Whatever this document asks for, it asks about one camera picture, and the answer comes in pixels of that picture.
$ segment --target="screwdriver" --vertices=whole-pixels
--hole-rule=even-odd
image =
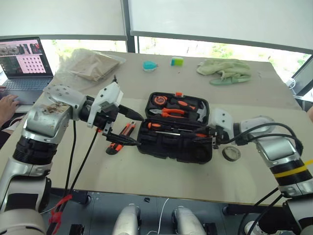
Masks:
[[[197,137],[206,138],[206,137],[208,137],[207,135],[201,134],[201,133],[185,133],[185,132],[172,133],[172,132],[164,132],[164,131],[156,131],[156,133],[175,135],[175,136],[183,136],[183,137],[189,137],[189,138],[197,138]]]
[[[171,127],[170,125],[163,125],[163,124],[159,124],[159,123],[149,122],[148,123],[148,129],[150,129],[150,130],[170,131],[170,130],[174,130],[175,128]],[[192,132],[191,130],[186,130],[186,129],[179,129],[179,128],[176,128],[176,129],[179,130],[179,131]]]
[[[171,103],[178,104],[183,110],[187,110],[191,112],[195,112],[197,110],[196,106],[190,105],[187,102],[182,101],[182,100],[177,100],[177,99],[172,98]]]

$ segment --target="red cable tie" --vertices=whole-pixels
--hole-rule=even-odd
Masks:
[[[62,205],[63,203],[69,201],[70,199],[72,199],[72,194],[69,194],[67,196],[65,196],[64,198],[62,198],[55,206],[54,208]],[[62,211],[58,211],[55,212],[55,210],[51,211],[51,218],[49,219],[49,223],[57,223],[57,227],[54,229],[53,234],[56,234],[60,228],[61,225],[61,217],[62,217]]]

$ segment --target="person's hand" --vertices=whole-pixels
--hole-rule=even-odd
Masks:
[[[313,106],[308,110],[308,115],[311,121],[313,122]]]
[[[18,101],[14,101],[17,95],[9,94],[0,100],[0,126],[9,121],[14,115]]]

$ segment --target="laptop screen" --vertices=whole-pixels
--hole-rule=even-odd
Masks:
[[[0,40],[0,64],[10,79],[53,76],[38,37]]]

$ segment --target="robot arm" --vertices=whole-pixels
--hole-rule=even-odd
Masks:
[[[220,144],[232,141],[232,144],[244,145],[254,142],[265,164],[274,175],[278,189],[286,198],[284,203],[291,213],[299,230],[313,227],[313,177],[301,160],[301,156],[291,141],[283,136],[262,137],[263,135],[280,134],[270,117],[259,116],[233,123],[232,117],[221,109],[213,110],[209,118],[209,127],[217,148]]]
[[[21,234],[45,234],[38,211],[48,204],[51,181],[46,176],[70,119],[85,121],[90,128],[95,125],[108,141],[139,144],[112,133],[118,113],[143,120],[137,112],[120,105],[123,93],[116,82],[102,89],[96,99],[63,85],[46,87],[44,94],[48,104],[35,106],[28,113],[22,136],[0,180],[0,234],[15,231],[17,226]]]

